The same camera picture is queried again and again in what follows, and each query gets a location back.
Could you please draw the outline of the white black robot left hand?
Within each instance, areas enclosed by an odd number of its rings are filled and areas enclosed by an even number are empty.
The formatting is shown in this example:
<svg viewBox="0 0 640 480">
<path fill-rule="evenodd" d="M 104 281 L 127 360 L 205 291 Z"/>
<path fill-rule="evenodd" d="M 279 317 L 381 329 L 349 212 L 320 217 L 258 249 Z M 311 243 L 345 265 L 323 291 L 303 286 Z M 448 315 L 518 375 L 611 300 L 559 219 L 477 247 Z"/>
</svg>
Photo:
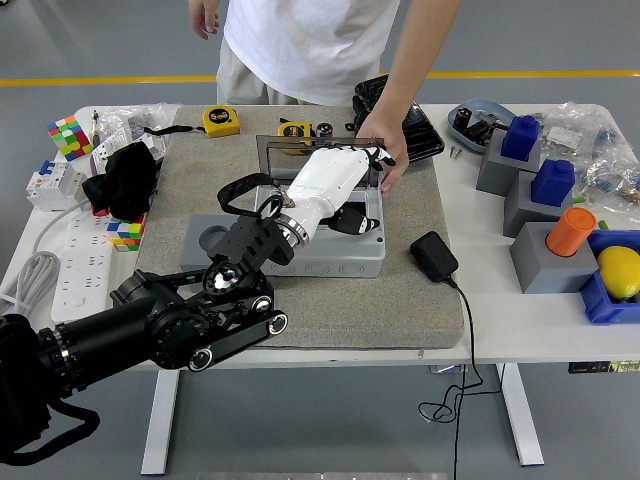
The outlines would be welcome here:
<svg viewBox="0 0 640 480">
<path fill-rule="evenodd" d="M 316 150 L 288 187 L 289 204 L 281 210 L 279 226 L 293 246 L 306 245 L 325 220 L 329 228 L 360 235 L 380 226 L 345 202 L 369 169 L 395 161 L 380 147 L 332 147 Z"/>
</svg>

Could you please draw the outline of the person's right hand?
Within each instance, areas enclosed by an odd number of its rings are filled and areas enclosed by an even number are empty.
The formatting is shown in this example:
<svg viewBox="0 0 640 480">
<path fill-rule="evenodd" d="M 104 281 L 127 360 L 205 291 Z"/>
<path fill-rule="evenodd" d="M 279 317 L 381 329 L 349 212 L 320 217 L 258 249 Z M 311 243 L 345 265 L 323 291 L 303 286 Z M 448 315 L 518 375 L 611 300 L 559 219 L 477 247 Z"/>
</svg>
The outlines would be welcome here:
<svg viewBox="0 0 640 480">
<path fill-rule="evenodd" d="M 189 20 L 194 33 L 203 40 L 216 35 L 220 28 L 220 0 L 189 0 Z"/>
</svg>

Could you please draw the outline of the person's left hand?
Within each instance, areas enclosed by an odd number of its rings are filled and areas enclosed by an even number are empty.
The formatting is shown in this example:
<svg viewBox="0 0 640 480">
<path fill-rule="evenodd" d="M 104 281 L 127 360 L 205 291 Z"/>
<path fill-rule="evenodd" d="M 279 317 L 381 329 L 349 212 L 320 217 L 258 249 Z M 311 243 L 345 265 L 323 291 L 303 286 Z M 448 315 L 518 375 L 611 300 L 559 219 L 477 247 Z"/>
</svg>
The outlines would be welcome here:
<svg viewBox="0 0 640 480">
<path fill-rule="evenodd" d="M 392 107 L 378 102 L 362 123 L 357 138 L 381 139 L 395 165 L 387 169 L 380 190 L 384 199 L 388 198 L 409 166 L 407 145 L 402 129 L 405 113 L 398 113 Z"/>
</svg>

